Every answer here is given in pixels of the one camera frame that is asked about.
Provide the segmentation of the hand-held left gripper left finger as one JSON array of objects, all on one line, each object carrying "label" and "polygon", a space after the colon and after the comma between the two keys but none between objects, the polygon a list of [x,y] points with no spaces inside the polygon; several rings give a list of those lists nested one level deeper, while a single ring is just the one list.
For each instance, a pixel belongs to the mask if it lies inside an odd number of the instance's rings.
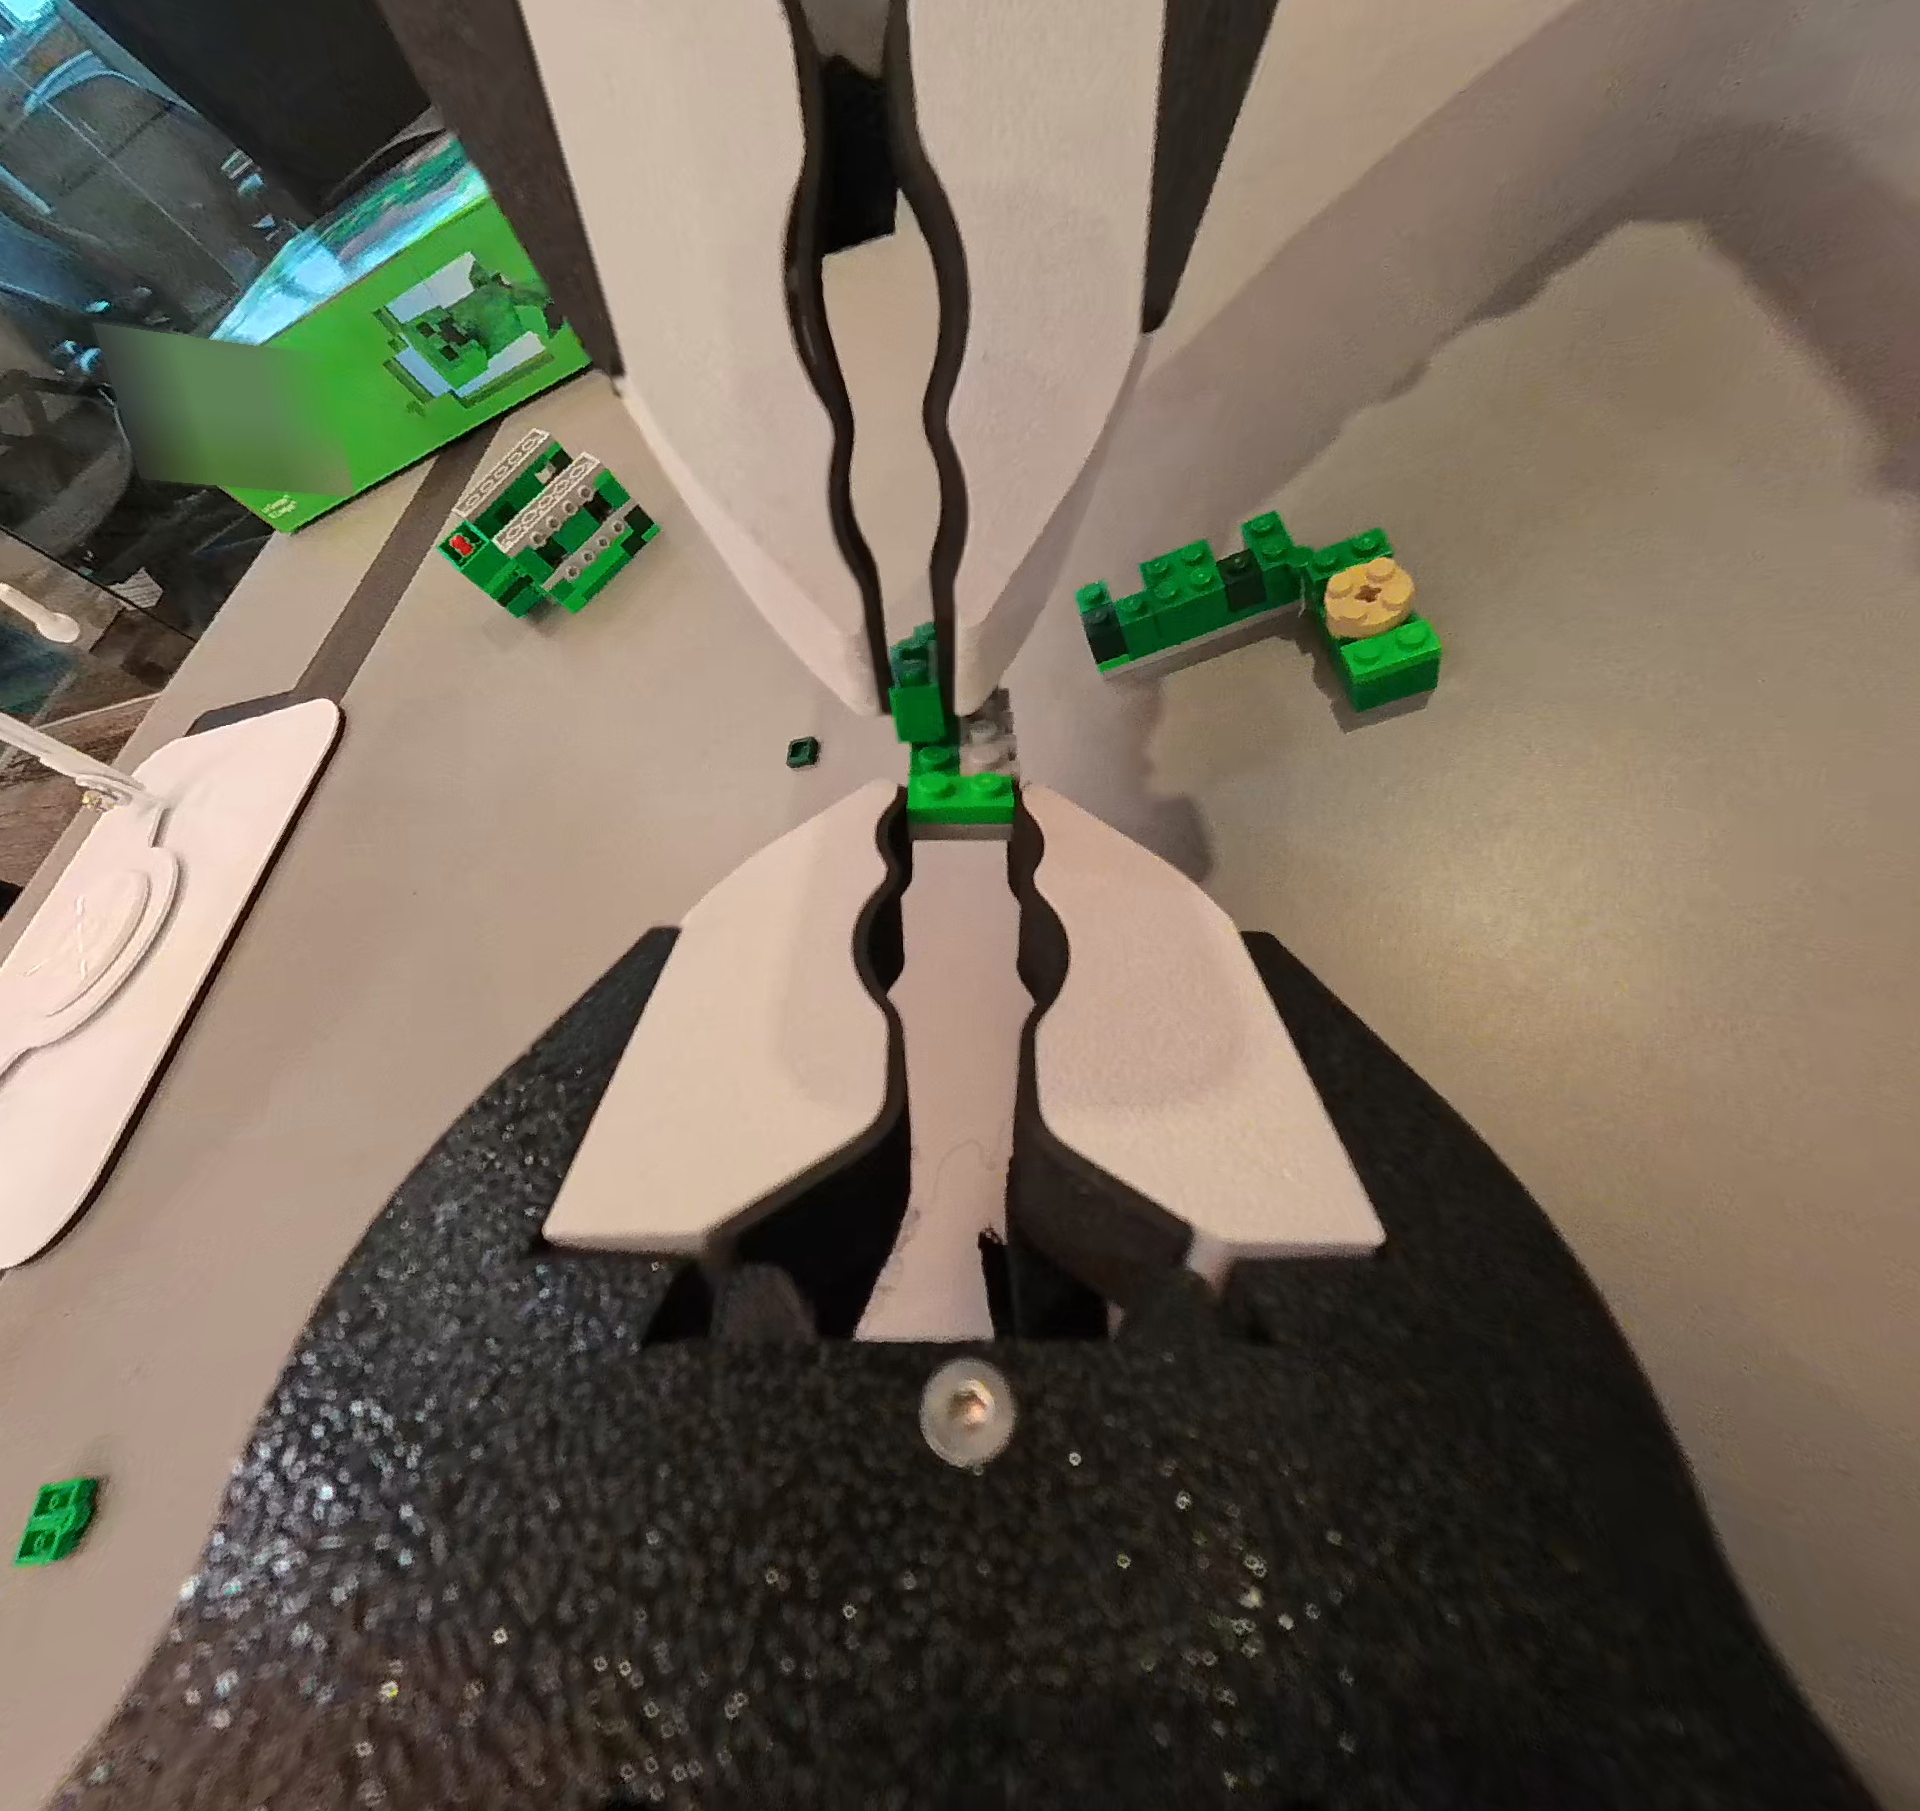
[{"label": "hand-held left gripper left finger", "polygon": [[677,923],[539,1239],[872,1282],[912,1209],[902,889],[887,782],[736,861]]}]

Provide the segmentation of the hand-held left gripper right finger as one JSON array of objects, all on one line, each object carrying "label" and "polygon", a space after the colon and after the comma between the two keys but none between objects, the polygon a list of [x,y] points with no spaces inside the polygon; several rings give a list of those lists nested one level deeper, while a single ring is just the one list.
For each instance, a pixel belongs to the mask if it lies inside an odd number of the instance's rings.
[{"label": "hand-held left gripper right finger", "polygon": [[1051,783],[1011,830],[1011,1222],[1073,1276],[1373,1259],[1381,1209],[1240,923]]}]

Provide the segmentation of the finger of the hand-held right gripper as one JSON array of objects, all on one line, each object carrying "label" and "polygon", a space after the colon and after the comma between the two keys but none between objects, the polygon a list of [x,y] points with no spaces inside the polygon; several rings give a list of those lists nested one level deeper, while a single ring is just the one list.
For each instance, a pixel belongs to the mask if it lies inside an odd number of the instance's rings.
[{"label": "finger of the hand-held right gripper", "polygon": [[1159,26],[1168,0],[887,0],[887,135],[938,264],[950,708],[1025,651],[1144,384]]},{"label": "finger of the hand-held right gripper", "polygon": [[859,720],[887,626],[825,332],[825,68],[802,0],[521,0],[614,388],[772,635]]}]

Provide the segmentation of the small green grey brick assembly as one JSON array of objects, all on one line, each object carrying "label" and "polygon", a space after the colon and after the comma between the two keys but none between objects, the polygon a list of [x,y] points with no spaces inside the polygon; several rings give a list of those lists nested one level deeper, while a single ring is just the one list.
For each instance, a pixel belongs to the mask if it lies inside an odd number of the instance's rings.
[{"label": "small green grey brick assembly", "polygon": [[887,651],[887,720],[912,745],[912,830],[938,837],[1011,837],[1016,815],[1016,720],[1011,691],[977,708],[950,708],[938,683],[938,622],[913,622]]}]

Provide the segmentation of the green toy box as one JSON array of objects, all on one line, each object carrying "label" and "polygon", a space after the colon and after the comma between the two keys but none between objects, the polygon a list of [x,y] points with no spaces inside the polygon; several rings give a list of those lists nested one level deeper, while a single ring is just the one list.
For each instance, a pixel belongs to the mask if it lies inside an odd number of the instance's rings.
[{"label": "green toy box", "polygon": [[270,530],[317,525],[589,368],[461,135],[292,230],[210,343],[317,353],[349,458],[325,495],[232,486]]}]

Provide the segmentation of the blocky green grey brick assembly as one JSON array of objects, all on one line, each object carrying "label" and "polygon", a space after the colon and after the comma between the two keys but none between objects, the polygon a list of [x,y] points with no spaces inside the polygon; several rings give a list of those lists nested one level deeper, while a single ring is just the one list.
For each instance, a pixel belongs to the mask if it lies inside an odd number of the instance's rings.
[{"label": "blocky green grey brick assembly", "polygon": [[664,525],[553,429],[512,437],[449,507],[434,557],[512,622],[582,618]]}]

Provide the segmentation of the L-shaped green brick assembly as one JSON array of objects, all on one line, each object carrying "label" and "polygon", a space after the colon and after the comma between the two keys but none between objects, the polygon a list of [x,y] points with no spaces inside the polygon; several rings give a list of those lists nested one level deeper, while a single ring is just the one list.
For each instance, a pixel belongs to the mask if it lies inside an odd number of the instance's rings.
[{"label": "L-shaped green brick assembly", "polygon": [[1130,592],[1073,590],[1073,618],[1097,676],[1185,669],[1308,626],[1361,720],[1441,683],[1441,635],[1381,525],[1308,546],[1276,513],[1259,513],[1229,557],[1192,540],[1148,557]]}]

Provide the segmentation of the dark panel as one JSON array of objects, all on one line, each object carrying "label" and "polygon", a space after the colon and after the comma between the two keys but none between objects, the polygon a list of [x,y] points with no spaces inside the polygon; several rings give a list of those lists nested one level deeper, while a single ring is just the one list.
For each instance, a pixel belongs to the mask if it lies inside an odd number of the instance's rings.
[{"label": "dark panel", "polygon": [[373,0],[76,0],[118,45],[221,125],[298,214],[319,214],[431,118]]}]

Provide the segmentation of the white board with dark edge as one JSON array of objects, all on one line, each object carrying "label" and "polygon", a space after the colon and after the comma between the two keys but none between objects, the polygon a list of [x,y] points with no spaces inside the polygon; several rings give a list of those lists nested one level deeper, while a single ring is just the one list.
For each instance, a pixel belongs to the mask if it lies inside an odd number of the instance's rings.
[{"label": "white board with dark edge", "polygon": [[97,807],[0,968],[0,1272],[32,1267],[110,1184],[178,1034],[237,937],[325,755],[332,697],[210,720]]}]

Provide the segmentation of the black office chair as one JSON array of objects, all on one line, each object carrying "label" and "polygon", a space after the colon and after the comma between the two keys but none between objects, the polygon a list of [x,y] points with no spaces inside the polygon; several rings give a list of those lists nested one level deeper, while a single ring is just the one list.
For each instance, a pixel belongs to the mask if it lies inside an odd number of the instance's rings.
[{"label": "black office chair", "polygon": [[40,353],[10,306],[0,331],[0,525],[198,643],[264,546],[221,486],[146,477],[110,384]]}]

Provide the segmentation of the clear plastic tube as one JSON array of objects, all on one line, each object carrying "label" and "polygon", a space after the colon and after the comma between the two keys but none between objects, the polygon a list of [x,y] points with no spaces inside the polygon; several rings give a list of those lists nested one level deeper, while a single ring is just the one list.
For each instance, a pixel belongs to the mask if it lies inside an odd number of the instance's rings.
[{"label": "clear plastic tube", "polygon": [[76,745],[23,728],[23,720],[0,720],[0,745],[32,762],[40,771],[80,783],[88,807],[147,807],[147,783],[135,783],[129,771],[104,763],[104,762],[88,762],[88,755],[76,755]]}]

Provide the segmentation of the bright green flat brick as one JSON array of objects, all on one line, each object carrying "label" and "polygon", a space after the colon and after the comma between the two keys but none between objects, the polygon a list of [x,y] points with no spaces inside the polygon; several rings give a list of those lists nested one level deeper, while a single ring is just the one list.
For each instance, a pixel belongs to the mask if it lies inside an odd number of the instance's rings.
[{"label": "bright green flat brick", "polygon": [[97,1524],[97,1497],[104,1497],[97,1477],[40,1484],[32,1511],[23,1524],[14,1566],[59,1566],[80,1543],[80,1533]]}]

